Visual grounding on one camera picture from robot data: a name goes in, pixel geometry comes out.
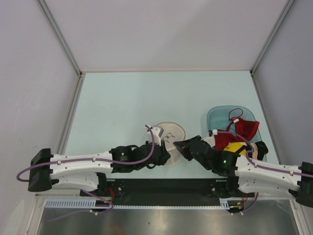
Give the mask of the white mesh laundry bag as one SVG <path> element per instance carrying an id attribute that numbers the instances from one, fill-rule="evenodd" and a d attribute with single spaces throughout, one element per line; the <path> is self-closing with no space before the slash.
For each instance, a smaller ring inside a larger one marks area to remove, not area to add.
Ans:
<path id="1" fill-rule="evenodd" d="M 175 122 L 161 122 L 158 123 L 156 127 L 160 127 L 163 130 L 160 138 L 164 141 L 166 150 L 170 154 L 170 158 L 166 161 L 165 166 L 174 166 L 183 156 L 173 143 L 176 141 L 184 141 L 186 132 L 181 125 Z"/>

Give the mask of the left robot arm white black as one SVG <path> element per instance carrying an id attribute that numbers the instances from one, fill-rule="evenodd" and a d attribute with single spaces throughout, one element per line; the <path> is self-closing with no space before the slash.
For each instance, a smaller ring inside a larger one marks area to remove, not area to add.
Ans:
<path id="1" fill-rule="evenodd" d="M 106 175 L 131 173 L 143 168 L 165 165 L 171 155 L 165 143 L 146 142 L 118 146 L 93 155 L 65 156 L 52 154 L 49 148 L 40 150 L 31 160 L 28 191 L 43 192 L 56 188 L 84 189 L 96 195 L 108 190 Z"/>

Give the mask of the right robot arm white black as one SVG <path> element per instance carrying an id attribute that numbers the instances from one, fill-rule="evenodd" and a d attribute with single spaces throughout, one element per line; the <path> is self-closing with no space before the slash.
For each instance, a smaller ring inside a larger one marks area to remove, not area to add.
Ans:
<path id="1" fill-rule="evenodd" d="M 201 137 L 173 143 L 187 160 L 196 160 L 205 169 L 225 177 L 230 196 L 243 193 L 271 194 L 293 198 L 298 204 L 313 206 L 313 165 L 270 164 L 230 151 L 217 151 Z"/>

